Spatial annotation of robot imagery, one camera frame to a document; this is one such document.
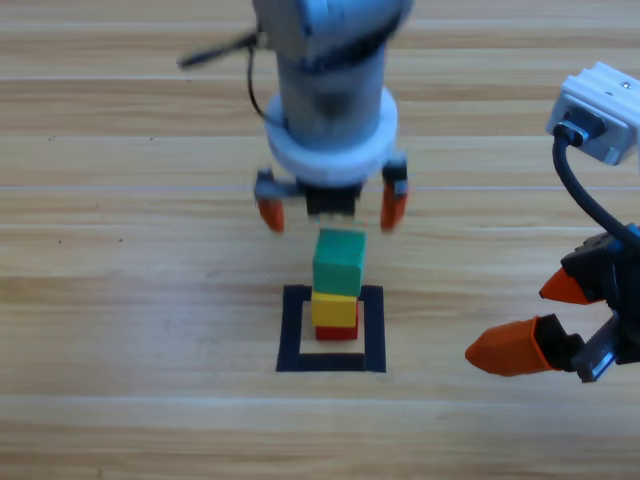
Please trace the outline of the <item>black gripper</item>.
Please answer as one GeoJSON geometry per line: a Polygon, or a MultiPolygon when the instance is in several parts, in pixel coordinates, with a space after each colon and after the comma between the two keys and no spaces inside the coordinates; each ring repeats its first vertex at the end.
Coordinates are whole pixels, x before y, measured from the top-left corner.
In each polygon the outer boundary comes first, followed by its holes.
{"type": "Polygon", "coordinates": [[[585,240],[542,286],[539,296],[568,304],[605,302],[611,318],[585,343],[555,314],[489,328],[465,351],[476,368],[499,376],[574,372],[595,382],[613,363],[639,361],[639,254],[601,233],[585,240]]]}
{"type": "MultiPolygon", "coordinates": [[[[384,191],[381,207],[380,227],[384,232],[394,230],[405,214],[409,198],[407,160],[393,159],[382,168],[384,191]]],[[[281,182],[267,168],[257,173],[254,196],[261,218],[267,227],[275,233],[285,229],[285,198],[304,198],[307,214],[342,214],[353,216],[355,201],[360,197],[363,183],[346,187],[319,187],[302,180],[281,182]]]]}

